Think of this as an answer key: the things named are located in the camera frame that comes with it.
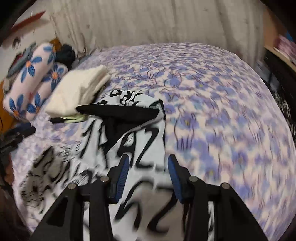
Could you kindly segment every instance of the beige curtain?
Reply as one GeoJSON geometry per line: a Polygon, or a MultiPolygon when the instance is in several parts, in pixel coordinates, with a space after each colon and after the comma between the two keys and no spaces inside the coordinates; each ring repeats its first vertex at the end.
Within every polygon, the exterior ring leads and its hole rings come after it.
{"type": "Polygon", "coordinates": [[[51,0],[56,34],[82,52],[117,45],[198,42],[254,66],[263,54],[259,0],[51,0]]]}

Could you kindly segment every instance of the white towel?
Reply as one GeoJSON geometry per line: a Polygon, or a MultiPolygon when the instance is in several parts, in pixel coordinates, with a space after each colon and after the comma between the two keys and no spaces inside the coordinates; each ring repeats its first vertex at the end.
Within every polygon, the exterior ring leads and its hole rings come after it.
{"type": "Polygon", "coordinates": [[[110,77],[104,65],[69,71],[52,93],[45,112],[52,118],[75,115],[76,107],[89,104],[110,77]]]}

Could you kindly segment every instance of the mattress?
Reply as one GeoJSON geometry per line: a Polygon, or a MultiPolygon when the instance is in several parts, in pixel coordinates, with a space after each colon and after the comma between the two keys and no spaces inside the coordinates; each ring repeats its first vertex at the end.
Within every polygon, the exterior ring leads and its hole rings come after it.
{"type": "MultiPolygon", "coordinates": [[[[266,85],[226,50],[196,43],[152,44],[96,51],[78,69],[106,65],[112,89],[161,99],[166,155],[205,182],[228,182],[270,241],[296,213],[296,151],[289,126],[266,85]]],[[[46,148],[80,141],[85,122],[51,124],[44,106],[13,157],[16,203],[33,231],[39,223],[20,184],[46,148]]]]}

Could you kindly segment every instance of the floral bedsheet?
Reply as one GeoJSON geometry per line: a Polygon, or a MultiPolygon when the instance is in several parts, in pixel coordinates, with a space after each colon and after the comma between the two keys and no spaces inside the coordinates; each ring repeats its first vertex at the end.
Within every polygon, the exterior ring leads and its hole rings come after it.
{"type": "MultiPolygon", "coordinates": [[[[230,183],[268,239],[278,240],[296,213],[296,151],[289,127],[260,77],[238,56],[195,43],[152,44],[96,51],[78,69],[104,64],[104,90],[140,91],[162,99],[166,154],[207,183],[230,183]]],[[[13,156],[18,193],[33,161],[51,145],[74,143],[85,123],[51,124],[41,109],[36,134],[13,156]]]]}

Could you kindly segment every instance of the pile of clothes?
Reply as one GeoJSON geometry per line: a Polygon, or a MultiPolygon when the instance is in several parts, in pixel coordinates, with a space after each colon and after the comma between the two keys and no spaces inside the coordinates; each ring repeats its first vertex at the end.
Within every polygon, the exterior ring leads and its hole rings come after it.
{"type": "Polygon", "coordinates": [[[75,107],[89,104],[110,79],[106,67],[72,70],[75,51],[63,45],[59,51],[50,43],[33,43],[17,55],[3,84],[3,108],[21,121],[32,121],[51,96],[46,112],[53,123],[84,121],[75,107]]]}

